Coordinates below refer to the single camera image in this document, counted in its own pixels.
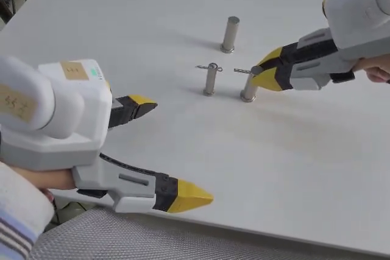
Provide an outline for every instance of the paper label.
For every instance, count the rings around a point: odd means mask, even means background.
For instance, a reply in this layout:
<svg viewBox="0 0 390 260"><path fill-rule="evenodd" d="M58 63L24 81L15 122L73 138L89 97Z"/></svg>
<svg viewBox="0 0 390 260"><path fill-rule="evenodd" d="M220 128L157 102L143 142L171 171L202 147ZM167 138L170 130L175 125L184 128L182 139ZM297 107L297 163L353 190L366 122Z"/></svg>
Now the paper label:
<svg viewBox="0 0 390 260"><path fill-rule="evenodd" d="M64 61L61 62L61 67L68 80L89 80L88 74L80 62Z"/></svg>
<svg viewBox="0 0 390 260"><path fill-rule="evenodd" d="M0 85L0 113L7 113L25 122L34 116L37 102L25 94Z"/></svg>

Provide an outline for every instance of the sleeve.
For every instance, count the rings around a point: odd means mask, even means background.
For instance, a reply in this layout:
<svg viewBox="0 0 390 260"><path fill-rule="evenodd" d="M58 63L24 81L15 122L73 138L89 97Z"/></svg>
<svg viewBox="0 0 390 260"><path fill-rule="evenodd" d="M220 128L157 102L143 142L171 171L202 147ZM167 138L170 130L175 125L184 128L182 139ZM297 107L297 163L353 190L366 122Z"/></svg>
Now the sleeve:
<svg viewBox="0 0 390 260"><path fill-rule="evenodd" d="M53 213L41 191L0 162L0 259L27 259Z"/></svg>

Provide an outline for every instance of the yellow fingertip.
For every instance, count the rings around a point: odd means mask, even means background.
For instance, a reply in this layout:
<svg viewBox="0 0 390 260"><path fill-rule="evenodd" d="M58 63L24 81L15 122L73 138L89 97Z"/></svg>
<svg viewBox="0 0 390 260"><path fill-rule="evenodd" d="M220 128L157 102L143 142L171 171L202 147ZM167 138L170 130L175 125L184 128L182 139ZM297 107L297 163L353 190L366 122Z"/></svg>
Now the yellow fingertip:
<svg viewBox="0 0 390 260"><path fill-rule="evenodd" d="M265 56L265 58L262 59L262 61L260 61L259 64L257 64L257 66L261 66L263 63L266 63L267 61L269 61L271 59L278 58L280 56L280 54L282 53L282 49L283 49L283 47L279 47L279 48L273 50L271 53L269 53L267 56Z"/></svg>
<svg viewBox="0 0 390 260"><path fill-rule="evenodd" d="M178 180L177 197L168 209L168 213L182 213L205 206L213 202L214 197L193 183Z"/></svg>
<svg viewBox="0 0 390 260"><path fill-rule="evenodd" d="M282 88L275 79L276 69L271 68L263 71L252 79L252 84L270 91L282 91Z"/></svg>
<svg viewBox="0 0 390 260"><path fill-rule="evenodd" d="M150 98L144 97L144 96L140 96L139 94L129 94L128 97L131 98L138 105L142 105L142 104L156 104L156 102L154 102Z"/></svg>

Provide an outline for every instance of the stainless steel peg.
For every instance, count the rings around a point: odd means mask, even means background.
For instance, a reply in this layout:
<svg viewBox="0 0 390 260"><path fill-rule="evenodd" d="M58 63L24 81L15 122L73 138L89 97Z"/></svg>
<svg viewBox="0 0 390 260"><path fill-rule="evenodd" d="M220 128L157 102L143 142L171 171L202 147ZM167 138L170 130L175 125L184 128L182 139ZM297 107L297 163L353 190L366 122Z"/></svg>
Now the stainless steel peg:
<svg viewBox="0 0 390 260"><path fill-rule="evenodd" d="M216 63L210 63L208 66L197 66L196 68L207 69L206 86L203 90L203 94L208 97L214 95L217 72L222 72L223 69Z"/></svg>
<svg viewBox="0 0 390 260"><path fill-rule="evenodd" d="M257 86L252 85L252 79L255 77L249 70L234 69L234 72L248 74L248 79L244 89L240 92L239 97L245 103L251 103L256 99Z"/></svg>
<svg viewBox="0 0 390 260"><path fill-rule="evenodd" d="M221 44L221 51L223 53L232 53L234 51L234 42L236 40L239 25L239 18L231 16L227 19L226 31L224 41Z"/></svg>

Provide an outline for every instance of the human hand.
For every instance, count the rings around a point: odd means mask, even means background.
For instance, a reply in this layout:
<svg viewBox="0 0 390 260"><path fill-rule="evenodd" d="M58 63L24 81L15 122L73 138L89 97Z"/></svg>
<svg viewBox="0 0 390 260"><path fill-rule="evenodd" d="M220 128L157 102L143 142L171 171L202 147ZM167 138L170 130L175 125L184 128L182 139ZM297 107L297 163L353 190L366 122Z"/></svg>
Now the human hand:
<svg viewBox="0 0 390 260"><path fill-rule="evenodd" d="M74 189L74 180L71 170L48 170L35 172L10 166L16 173L30 181L40 190L45 189Z"/></svg>
<svg viewBox="0 0 390 260"><path fill-rule="evenodd" d="M360 60L354 68L354 71L359 70L365 70L372 82L388 82L390 80L390 54Z"/></svg>

